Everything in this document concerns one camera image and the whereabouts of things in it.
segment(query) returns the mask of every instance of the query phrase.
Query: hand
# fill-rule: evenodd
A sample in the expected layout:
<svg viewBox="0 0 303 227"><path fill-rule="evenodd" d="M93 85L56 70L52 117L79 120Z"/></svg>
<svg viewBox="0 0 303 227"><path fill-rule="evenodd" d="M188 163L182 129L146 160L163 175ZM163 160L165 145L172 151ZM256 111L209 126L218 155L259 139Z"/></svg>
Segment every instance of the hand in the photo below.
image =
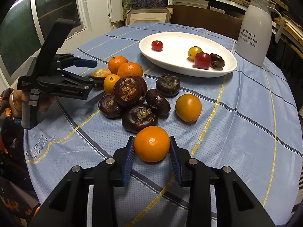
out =
<svg viewBox="0 0 303 227"><path fill-rule="evenodd" d="M14 98L14 105L13 105L13 101L12 101L12 95L10 95L9 97L9 104L11 106L11 110L12 110L12 114L15 118L19 119L22 118L22 114L20 112L17 111L20 110L22 111L22 103L23 102L27 102L28 98L29 98L29 92L24 91L24 90L13 90L14 94L13 94L13 98ZM40 95L39 98L39 111L40 112L47 112L50 105L52 104L53 101L56 100L56 96L45 96L45 95Z"/></svg>

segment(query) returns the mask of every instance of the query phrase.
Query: yellow stripe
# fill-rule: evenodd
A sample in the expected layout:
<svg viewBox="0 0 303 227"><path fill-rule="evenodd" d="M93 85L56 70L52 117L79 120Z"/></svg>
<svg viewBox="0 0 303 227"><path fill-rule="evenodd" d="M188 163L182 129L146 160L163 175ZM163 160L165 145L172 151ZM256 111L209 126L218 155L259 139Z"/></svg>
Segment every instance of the yellow stripe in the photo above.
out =
<svg viewBox="0 0 303 227"><path fill-rule="evenodd" d="M193 157L193 155L196 153L196 151L197 151L197 149L198 149L200 143L202 142L202 140L203 140L203 138L204 138L204 135L205 135L205 133L206 133L206 131L207 131L207 129L208 129L210 123L212 122L213 117L215 116L215 113L216 113L216 111L217 111L217 108L218 108L218 105L219 105L219 103L220 103L221 96L222 96L222 93L223 93L223 90L224 90L225 79L226 79L226 76L224 77L224 80L223 80L223 83L222 83L222 86L221 86L221 89L220 89L220 93L219 93L219 96L218 96L216 105L215 105L215 107L214 107L214 109L213 109L213 111L212 111L212 114L210 115L210 117L209 117L209 119L208 119L208 121L207 121L207 123L206 123L206 125L205 125L205 127L204 127L204 129L203 129L203 131L202 131L202 134L201 134L200 137L199 137L198 142L196 143L194 149L193 149L192 152L191 152L191 157Z"/></svg>
<svg viewBox="0 0 303 227"><path fill-rule="evenodd" d="M148 68L148 69L143 73L143 75L146 74L146 73L148 73L148 72L149 72L150 70L152 70L154 67L155 67L155 65L152 65L150 68Z"/></svg>
<svg viewBox="0 0 303 227"><path fill-rule="evenodd" d="M232 45L232 48L231 48L231 52L233 53L234 52L234 45L236 44L236 40L234 40L234 43Z"/></svg>
<svg viewBox="0 0 303 227"><path fill-rule="evenodd" d="M164 31L164 32L169 32L169 31L172 31L172 30L176 30L176 29L178 29L178 28L180 28L180 27L183 27L183 26L179 26L179 27L176 27L176 28L173 28L173 29L171 29L171 30ZM125 48L123 48L123 49L121 49L121 50L119 50L119 51L117 51L117 52L111 54L109 57L114 56L115 54L119 53L120 51L125 50L125 49L127 49L128 47L130 47L130 46L132 46L132 45L135 45L135 44L137 44L137 43L139 43L139 42L141 42L141 40L140 40L140 41L137 41L137 42L135 42L135 43L133 43L133 44L131 44L131 45L126 46ZM83 73L81 73L80 76L83 75L84 73L86 73L86 72L87 72L88 70L90 70L90 69L91 69L91 68L88 68L86 71L84 71Z"/></svg>
<svg viewBox="0 0 303 227"><path fill-rule="evenodd" d="M272 186L272 179L273 179L273 177L274 177L274 171L275 171L276 154L277 154L277 124L276 124L275 105L274 105L274 100L273 100L273 98L272 98L272 90L271 90L271 88L270 88L270 84L269 84L269 80L268 80L266 71L265 71L264 68L263 68L263 70L264 70L264 73L265 73L265 76L266 76L266 80L267 80L267 84L268 84L268 87L269 87L270 98L272 99L272 111L273 111L273 113L274 113L274 123L275 123L275 151L274 151L274 160L273 160L273 162L272 162L272 173L271 173L271 175L270 175L270 180L269 180L269 184L268 184L266 196L265 196L265 199L264 199L264 202L263 202L263 207L264 207L265 204L266 204L267 198L268 198L268 194L269 194L270 188L271 188L271 186Z"/></svg>
<svg viewBox="0 0 303 227"><path fill-rule="evenodd" d="M221 86L221 89L220 89L220 93L219 93L219 96L217 98L216 105L215 105L215 107L214 107L214 109L213 109L213 111L212 111L212 113L211 113L211 115L210 115L210 117L209 117L209 119L208 119L208 121L207 121L207 123L206 123L206 125L205 125L205 127L203 129L203 131L202 131L202 134L199 137L198 142L196 143L195 147L193 148L193 150L191 152L191 156L193 156L194 153L197 151L197 149L198 149L200 143L202 142L202 140L204 138L204 135L205 135L205 133L206 133L206 131L207 131L207 129L208 129L208 127L209 127L209 125L210 125L210 123L211 123L211 121L212 121L212 119L213 119L213 117L214 117L214 115L215 115L215 113L217 111L217 109L218 109L218 105L219 105L219 102L220 102L220 99L221 99L221 96L222 96L222 92L224 90L225 79L226 79L226 76L224 77L224 80L223 80L223 83L222 83L222 86ZM172 185L172 183L174 181L175 181L175 178L174 177L171 178L170 181L169 181L169 183L163 188L163 190L157 195L157 197L139 215L137 215L126 227L132 227L132 226L134 226L134 224L140 218L142 218L147 213L147 211L149 209L151 209L160 200L160 198L166 193L166 191L169 189L169 187Z"/></svg>
<svg viewBox="0 0 303 227"><path fill-rule="evenodd" d="M205 33L202 35L202 37L205 36L207 33L209 33L209 31L208 31L208 32L205 32Z"/></svg>
<svg viewBox="0 0 303 227"><path fill-rule="evenodd" d="M150 26L153 26L153 25L155 25L155 24L152 24L152 25L149 25L149 26L145 26L145 27L142 27L142 28L137 28L137 29L135 29L135 30L125 32L125 33L123 33L123 34L121 34L121 35L119 35L119 36L112 37L111 39L107 40L106 42L103 42L103 43L101 43L101 44L99 44L99 45L97 45L97 46L95 46L95 47L91 48L91 49L90 49L90 50L88 50L88 51L91 51L91 50L93 50L93 49L95 49L95 48L99 47L100 45L102 45L102 44L105 44L105 43L109 42L110 40L112 40L112 39L114 39L114 38L117 38L117 37L123 36L124 34L130 33L130 32L133 32L133 31L136 31L136 30L139 30L139 29L144 29L144 28L147 28L147 27L150 27Z"/></svg>
<svg viewBox="0 0 303 227"><path fill-rule="evenodd" d="M65 138L63 138L63 139L61 139L61 140L59 140L59 141L56 141L56 142L49 142L48 145L47 145L47 149L46 149L45 153L44 153L38 160L32 161L32 160L28 159L28 160L26 160L26 162L29 162L29 163L32 163L32 164L37 164L37 163L39 163L39 162L47 155L47 153L48 153L48 151L49 151L49 147L50 147L53 143L61 143L61 142L64 142L65 140L69 139L69 138L72 136L72 134L75 133L75 131L76 131L77 129L79 129L80 127L84 126L84 125L85 125L93 116L95 116L95 115L96 115L97 113L99 113L99 112L100 112L99 109L98 109L97 111L95 111L95 112L94 112L92 115L90 115L90 116L89 116L81 125L77 126L75 129L73 129L72 132L69 133Z"/></svg>

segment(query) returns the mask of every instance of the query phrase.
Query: thermos lid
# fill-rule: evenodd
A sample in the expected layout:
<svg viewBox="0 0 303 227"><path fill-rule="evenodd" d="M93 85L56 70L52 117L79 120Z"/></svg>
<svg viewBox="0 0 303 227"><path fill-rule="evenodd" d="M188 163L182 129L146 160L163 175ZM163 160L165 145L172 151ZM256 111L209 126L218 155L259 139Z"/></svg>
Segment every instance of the thermos lid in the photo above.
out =
<svg viewBox="0 0 303 227"><path fill-rule="evenodd" d="M267 7L270 6L269 0L250 0L250 5L258 7L269 13Z"/></svg>

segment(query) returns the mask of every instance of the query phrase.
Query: table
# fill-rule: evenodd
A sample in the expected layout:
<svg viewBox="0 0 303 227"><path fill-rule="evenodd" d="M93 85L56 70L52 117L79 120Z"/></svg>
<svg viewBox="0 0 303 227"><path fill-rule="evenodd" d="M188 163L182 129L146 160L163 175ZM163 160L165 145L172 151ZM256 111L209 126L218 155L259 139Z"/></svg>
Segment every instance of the table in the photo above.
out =
<svg viewBox="0 0 303 227"><path fill-rule="evenodd" d="M195 151L208 166L231 166L252 190L276 225L287 222L298 192L302 166L302 133L293 96L281 70L268 59L257 67L234 52L236 41L205 29L166 23L136 23L96 38L73 54L96 59L106 67L114 55L139 63L149 88L158 77L171 73L149 62L139 51L139 41L157 32L186 32L209 38L230 50L236 70L218 78L196 78L177 73L179 96L195 94L203 111L195 124L177 120L173 110L178 97L170 98L167 120L159 126L175 136L180 147ZM89 76L93 69L70 67ZM126 145L128 137L120 120L108 120L98 110L102 92L93 90L87 101L58 98L42 122L25 131L24 151L33 186L41 203L74 165L96 166ZM129 185L115 188L119 226L184 226L189 189L171 181L167 156L157 164L134 160ZM212 191L212 222L216 205Z"/></svg>

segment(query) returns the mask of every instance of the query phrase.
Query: thermos handle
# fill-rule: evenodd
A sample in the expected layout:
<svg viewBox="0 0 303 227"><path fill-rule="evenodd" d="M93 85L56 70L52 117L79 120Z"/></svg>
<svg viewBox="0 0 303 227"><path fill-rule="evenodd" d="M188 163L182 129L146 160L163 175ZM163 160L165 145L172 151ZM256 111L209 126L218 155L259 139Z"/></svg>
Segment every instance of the thermos handle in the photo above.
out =
<svg viewBox="0 0 303 227"><path fill-rule="evenodd" d="M276 10L276 9L274 9L272 7L268 7L268 10L270 12L277 13L280 16L280 18L281 18L281 25L280 25L280 27L279 27L276 35L275 35L275 41L276 41L276 43L278 43L278 41L279 41L279 39L281 37L281 34L282 34L283 27L284 27L284 18L282 17L282 15L280 14L280 12L278 10Z"/></svg>

